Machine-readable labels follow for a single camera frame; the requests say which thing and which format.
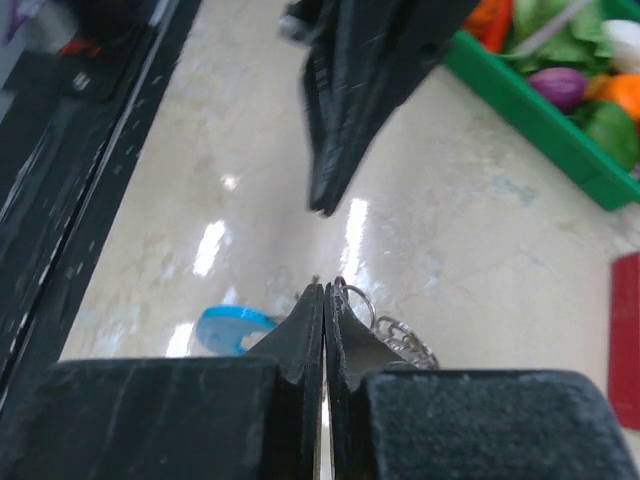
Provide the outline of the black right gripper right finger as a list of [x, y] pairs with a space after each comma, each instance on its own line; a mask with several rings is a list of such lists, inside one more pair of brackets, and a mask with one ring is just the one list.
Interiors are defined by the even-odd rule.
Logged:
[[324, 330], [338, 479], [635, 479], [606, 398], [566, 370], [420, 370], [328, 285]]

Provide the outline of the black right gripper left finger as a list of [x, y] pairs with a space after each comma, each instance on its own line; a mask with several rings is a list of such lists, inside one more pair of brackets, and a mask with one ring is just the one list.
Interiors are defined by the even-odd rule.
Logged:
[[323, 289], [239, 357], [61, 362], [1, 424], [5, 479], [310, 479]]

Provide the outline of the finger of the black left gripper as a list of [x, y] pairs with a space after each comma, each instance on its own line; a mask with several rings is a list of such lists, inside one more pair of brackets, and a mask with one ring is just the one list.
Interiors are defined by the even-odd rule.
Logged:
[[385, 122], [441, 62], [473, 1], [318, 1], [302, 74], [309, 207], [339, 206]]

